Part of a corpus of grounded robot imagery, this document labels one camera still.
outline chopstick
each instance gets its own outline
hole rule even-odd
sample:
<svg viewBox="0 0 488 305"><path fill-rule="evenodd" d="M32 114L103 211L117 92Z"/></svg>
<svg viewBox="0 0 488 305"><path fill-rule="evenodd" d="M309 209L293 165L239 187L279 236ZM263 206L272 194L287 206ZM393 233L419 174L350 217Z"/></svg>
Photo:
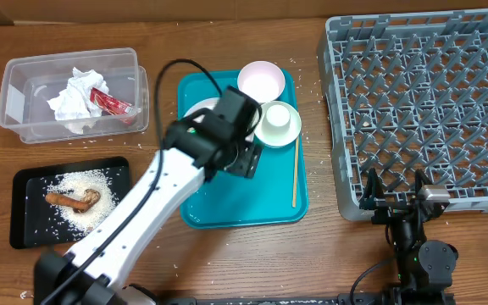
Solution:
<svg viewBox="0 0 488 305"><path fill-rule="evenodd" d="M297 207L297 173L298 173L298 142L300 136L295 140L295 170L293 171L293 207Z"/></svg>

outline blue tray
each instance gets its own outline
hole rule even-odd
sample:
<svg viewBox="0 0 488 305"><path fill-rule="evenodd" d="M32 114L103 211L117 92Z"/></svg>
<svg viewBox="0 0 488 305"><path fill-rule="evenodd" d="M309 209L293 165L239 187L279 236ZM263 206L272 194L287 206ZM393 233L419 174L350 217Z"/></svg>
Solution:
<svg viewBox="0 0 488 305"><path fill-rule="evenodd" d="M224 90L237 87L240 70L212 72ZM286 88L278 100L297 108L293 78L287 71ZM178 86L178 117L196 103L218 93L202 74L184 77ZM298 156L297 206L293 208L293 170L295 145L265 147L255 176L245 179L218 172L210 183L188 198L180 207L184 221L196 229L217 229L247 225L269 225L296 222L308 211L308 187L302 145Z"/></svg>

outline white label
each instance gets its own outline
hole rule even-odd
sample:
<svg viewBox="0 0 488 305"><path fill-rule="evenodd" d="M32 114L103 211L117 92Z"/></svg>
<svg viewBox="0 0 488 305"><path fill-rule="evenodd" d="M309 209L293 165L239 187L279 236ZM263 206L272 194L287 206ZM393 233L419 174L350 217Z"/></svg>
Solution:
<svg viewBox="0 0 488 305"><path fill-rule="evenodd" d="M12 85L8 85L7 108L5 114L16 119L20 124L24 120L25 95Z"/></svg>

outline red snack package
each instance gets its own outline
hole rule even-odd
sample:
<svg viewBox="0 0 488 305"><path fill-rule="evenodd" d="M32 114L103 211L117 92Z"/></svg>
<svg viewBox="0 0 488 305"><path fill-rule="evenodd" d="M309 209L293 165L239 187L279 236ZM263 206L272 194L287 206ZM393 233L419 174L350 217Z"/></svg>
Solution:
<svg viewBox="0 0 488 305"><path fill-rule="evenodd" d="M112 115L128 114L131 110L133 110L133 105L111 97L96 88L91 89L90 101ZM131 117L128 119L120 119L120 121L131 125L135 121L135 118Z"/></svg>

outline gray plastic rack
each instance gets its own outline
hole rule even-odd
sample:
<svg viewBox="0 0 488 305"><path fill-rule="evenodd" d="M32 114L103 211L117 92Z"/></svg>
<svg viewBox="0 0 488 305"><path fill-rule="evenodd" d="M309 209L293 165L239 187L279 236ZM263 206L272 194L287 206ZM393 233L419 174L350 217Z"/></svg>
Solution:
<svg viewBox="0 0 488 305"><path fill-rule="evenodd" d="M448 211L488 212L488 9L333 17L319 42L341 215L366 171L409 200L416 169L452 195Z"/></svg>

